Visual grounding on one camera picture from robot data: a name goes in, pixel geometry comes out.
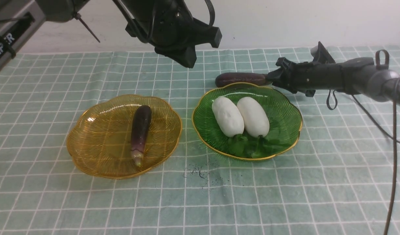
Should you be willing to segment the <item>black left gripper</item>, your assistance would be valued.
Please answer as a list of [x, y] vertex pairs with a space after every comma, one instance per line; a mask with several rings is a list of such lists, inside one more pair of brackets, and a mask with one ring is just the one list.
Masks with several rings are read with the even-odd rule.
[[151, 44], [157, 54], [193, 68], [195, 47], [208, 43], [218, 48], [222, 39], [220, 29], [214, 26], [213, 4], [210, 0], [205, 3], [209, 23], [194, 18], [183, 0], [123, 0], [121, 12], [130, 36]]

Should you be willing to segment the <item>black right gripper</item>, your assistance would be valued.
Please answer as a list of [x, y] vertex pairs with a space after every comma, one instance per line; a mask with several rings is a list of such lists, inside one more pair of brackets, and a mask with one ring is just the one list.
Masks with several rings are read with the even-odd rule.
[[293, 94], [301, 92], [313, 97], [316, 90], [344, 91], [343, 69], [336, 63], [324, 45], [319, 42], [311, 49], [313, 61], [295, 63], [280, 57], [278, 69], [267, 74], [267, 80], [275, 87]]

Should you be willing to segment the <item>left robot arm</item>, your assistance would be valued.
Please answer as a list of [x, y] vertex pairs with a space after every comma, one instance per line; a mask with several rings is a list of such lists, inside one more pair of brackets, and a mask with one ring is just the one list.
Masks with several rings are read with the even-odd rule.
[[[0, 71], [45, 22], [82, 20], [79, 11], [86, 0], [0, 0]], [[215, 10], [206, 0], [209, 22], [194, 18], [183, 0], [115, 0], [127, 21], [125, 31], [154, 51], [185, 68], [197, 60], [196, 46], [218, 48], [222, 33], [214, 26]]]

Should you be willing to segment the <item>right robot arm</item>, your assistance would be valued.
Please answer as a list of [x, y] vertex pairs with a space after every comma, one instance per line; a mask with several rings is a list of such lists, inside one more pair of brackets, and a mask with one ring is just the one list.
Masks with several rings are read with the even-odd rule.
[[313, 97], [317, 90], [331, 90], [347, 95], [365, 95], [377, 102], [395, 100], [400, 106], [400, 74], [389, 69], [390, 56], [382, 50], [385, 61], [376, 56], [359, 57], [337, 63], [319, 42], [311, 49], [313, 60], [295, 63], [285, 57], [276, 61], [278, 69], [266, 79], [275, 87], [293, 94]]

